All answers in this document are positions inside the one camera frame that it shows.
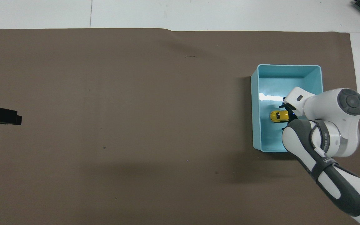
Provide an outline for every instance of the toy car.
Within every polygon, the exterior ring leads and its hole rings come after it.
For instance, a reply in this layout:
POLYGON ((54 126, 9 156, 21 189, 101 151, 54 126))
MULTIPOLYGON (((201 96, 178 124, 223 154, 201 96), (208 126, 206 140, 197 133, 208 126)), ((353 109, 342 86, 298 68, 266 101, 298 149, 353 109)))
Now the toy car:
POLYGON ((290 117, 287 110, 275 110, 270 113, 270 120, 275 123, 288 122, 290 117))

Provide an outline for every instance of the light blue tray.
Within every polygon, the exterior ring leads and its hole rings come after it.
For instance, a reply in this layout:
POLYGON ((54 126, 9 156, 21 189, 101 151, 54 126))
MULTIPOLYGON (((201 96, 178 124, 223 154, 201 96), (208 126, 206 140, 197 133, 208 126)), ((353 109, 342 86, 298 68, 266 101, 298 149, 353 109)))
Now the light blue tray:
POLYGON ((294 87, 313 94, 323 92, 322 69, 306 65, 257 66, 251 76, 252 133, 254 148, 262 152, 286 152, 281 139, 287 123, 274 123, 269 114, 283 103, 294 87))

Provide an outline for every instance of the white robotic arm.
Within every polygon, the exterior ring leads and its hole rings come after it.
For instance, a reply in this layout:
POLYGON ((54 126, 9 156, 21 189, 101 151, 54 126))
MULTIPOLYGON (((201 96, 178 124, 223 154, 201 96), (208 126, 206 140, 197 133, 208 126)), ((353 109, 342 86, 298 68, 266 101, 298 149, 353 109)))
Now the white robotic arm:
POLYGON ((360 223, 360 178, 331 158, 349 156, 359 144, 360 95, 348 88, 314 95, 296 87, 284 103, 307 118, 287 125, 284 147, 327 197, 360 223))

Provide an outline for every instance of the brown paper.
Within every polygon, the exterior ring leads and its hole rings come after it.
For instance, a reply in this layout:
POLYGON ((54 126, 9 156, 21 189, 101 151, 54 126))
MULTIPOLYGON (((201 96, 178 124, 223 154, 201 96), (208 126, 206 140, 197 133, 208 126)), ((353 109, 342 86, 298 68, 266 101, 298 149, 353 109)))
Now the brown paper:
POLYGON ((357 224, 253 148, 259 64, 356 89, 348 33, 0 30, 0 224, 357 224))

